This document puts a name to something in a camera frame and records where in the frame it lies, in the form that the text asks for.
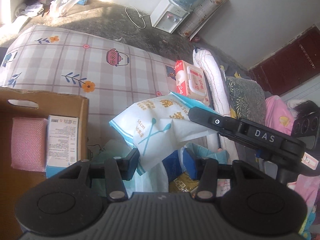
blue plastic container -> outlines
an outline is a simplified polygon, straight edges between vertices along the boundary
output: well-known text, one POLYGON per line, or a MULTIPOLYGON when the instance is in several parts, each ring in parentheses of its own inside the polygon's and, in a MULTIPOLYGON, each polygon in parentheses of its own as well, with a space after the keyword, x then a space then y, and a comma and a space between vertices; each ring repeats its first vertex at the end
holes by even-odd
POLYGON ((77 4, 85 5, 87 3, 87 0, 80 0, 77 2, 77 4))

white and blue bag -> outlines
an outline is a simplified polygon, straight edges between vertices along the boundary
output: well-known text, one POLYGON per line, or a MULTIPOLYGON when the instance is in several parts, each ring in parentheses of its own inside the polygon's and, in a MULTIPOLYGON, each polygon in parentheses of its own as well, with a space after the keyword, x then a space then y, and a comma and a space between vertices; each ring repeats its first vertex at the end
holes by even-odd
POLYGON ((190 121, 188 112, 199 107, 215 113, 203 103, 171 92, 131 105, 109 123, 131 147, 138 148, 139 175, 160 163, 189 140, 217 133, 190 121))

black speaker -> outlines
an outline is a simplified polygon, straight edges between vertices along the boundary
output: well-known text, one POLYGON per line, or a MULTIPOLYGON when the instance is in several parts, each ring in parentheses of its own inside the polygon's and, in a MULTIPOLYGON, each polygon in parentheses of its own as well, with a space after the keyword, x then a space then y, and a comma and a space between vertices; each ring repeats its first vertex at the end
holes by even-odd
POLYGON ((293 123, 291 136, 295 137, 306 144, 306 152, 313 155, 317 154, 320 157, 320 111, 309 114, 306 117, 297 119, 293 123))

cardboard box handle hole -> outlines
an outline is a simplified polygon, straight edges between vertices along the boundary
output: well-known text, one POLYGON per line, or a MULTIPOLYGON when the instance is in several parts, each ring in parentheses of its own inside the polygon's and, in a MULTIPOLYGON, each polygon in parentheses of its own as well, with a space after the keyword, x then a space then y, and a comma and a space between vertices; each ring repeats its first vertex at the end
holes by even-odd
POLYGON ((28 101, 28 100, 9 99, 8 103, 14 106, 22 106, 22 107, 35 108, 35 109, 39 108, 39 105, 37 103, 28 101))

white label sticker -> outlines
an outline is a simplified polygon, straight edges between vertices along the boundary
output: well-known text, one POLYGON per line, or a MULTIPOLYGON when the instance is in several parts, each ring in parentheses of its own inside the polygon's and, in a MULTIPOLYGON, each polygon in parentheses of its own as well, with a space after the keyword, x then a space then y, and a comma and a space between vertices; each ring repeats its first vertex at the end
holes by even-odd
POLYGON ((304 156, 301 162, 313 170, 317 168, 319 163, 319 161, 316 158, 312 157, 310 154, 306 152, 304 153, 304 156))
POLYGON ((78 118, 49 116, 47 165, 68 167, 77 161, 78 118))

